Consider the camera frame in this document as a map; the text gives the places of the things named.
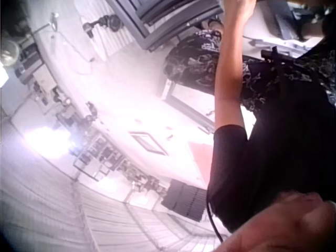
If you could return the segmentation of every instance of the dark clothing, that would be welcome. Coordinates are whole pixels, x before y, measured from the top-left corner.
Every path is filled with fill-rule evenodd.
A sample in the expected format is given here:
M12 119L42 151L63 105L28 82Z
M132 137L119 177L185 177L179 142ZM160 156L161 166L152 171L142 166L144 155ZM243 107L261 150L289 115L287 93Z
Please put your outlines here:
M335 20L334 11L329 23ZM215 132L208 187L212 210L229 231L283 191L336 201L335 37L329 29L320 44L283 65L285 98L275 65L243 56L240 101L257 121L249 140L236 125ZM181 41L166 58L167 77L214 94L220 40L207 30Z
M296 88L292 101L265 106L249 140L237 125L214 134L209 202L231 232L279 192L318 192L336 201L335 107L313 85Z

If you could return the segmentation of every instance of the raised arm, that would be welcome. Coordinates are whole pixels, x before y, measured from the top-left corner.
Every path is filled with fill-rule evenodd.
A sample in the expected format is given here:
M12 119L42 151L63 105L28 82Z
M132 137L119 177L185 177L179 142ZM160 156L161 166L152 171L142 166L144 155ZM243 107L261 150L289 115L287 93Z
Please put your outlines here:
M240 109L243 82L243 30L256 0L224 0L225 28L215 81L215 128L244 126Z

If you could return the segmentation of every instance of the pink surface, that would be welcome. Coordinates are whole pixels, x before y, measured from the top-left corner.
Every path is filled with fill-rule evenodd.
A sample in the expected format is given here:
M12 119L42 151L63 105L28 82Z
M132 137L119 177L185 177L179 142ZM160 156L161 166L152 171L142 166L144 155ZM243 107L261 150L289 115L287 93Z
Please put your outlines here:
M194 160L202 175L205 185L210 181L210 170L212 162L213 147L208 144L189 142L190 149L194 155Z

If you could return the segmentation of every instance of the black floral skirt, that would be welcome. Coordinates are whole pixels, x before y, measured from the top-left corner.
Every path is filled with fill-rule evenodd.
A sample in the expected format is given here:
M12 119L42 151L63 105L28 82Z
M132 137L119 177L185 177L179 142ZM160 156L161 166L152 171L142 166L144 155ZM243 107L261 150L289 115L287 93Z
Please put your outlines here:
M203 30L185 38L166 58L164 73L176 84L214 94L215 74L219 58L221 34ZM324 39L293 62L284 65L289 81L312 82L315 72L332 104L335 98L335 41ZM269 99L279 96L278 73L272 63L243 56L243 88L241 103L255 115Z

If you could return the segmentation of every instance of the wall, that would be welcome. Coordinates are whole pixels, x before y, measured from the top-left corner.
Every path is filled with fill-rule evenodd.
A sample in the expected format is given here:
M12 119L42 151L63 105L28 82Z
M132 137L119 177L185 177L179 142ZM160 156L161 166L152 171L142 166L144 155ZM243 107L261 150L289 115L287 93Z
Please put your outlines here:
M101 252L213 251L219 241L213 231L190 230L183 220L166 213L127 205L78 185L88 225Z
M30 92L28 87L15 76L12 68L7 69L6 72L9 79L1 87L1 107L8 116L12 116L27 99Z
M73 182L2 125L1 228L16 251L212 251L213 232Z
M71 179L2 125L1 229L16 251L91 251Z

